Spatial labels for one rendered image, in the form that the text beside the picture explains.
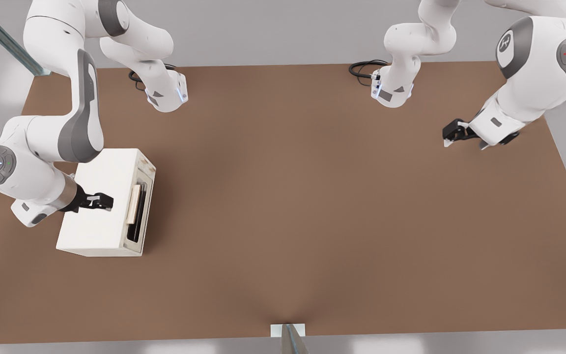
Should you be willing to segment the silver frame post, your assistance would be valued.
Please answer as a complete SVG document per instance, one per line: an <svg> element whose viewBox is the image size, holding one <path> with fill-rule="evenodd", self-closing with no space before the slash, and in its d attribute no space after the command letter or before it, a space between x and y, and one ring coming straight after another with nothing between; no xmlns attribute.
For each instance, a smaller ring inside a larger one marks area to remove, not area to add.
<svg viewBox="0 0 566 354"><path fill-rule="evenodd" d="M51 71L39 65L14 38L0 26L0 45L34 76L49 76Z"/></svg>
<svg viewBox="0 0 566 354"><path fill-rule="evenodd" d="M281 339L281 354L310 354L303 338L306 324L272 324L270 337Z"/></svg>

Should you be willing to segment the white oven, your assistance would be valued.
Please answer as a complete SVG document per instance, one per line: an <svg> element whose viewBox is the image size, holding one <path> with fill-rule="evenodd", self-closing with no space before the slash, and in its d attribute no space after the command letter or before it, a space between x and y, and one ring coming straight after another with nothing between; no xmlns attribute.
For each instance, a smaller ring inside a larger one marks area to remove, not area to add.
<svg viewBox="0 0 566 354"><path fill-rule="evenodd" d="M156 168L137 148L105 148L77 166L86 201L65 214L56 248L90 257L143 254Z"/></svg>

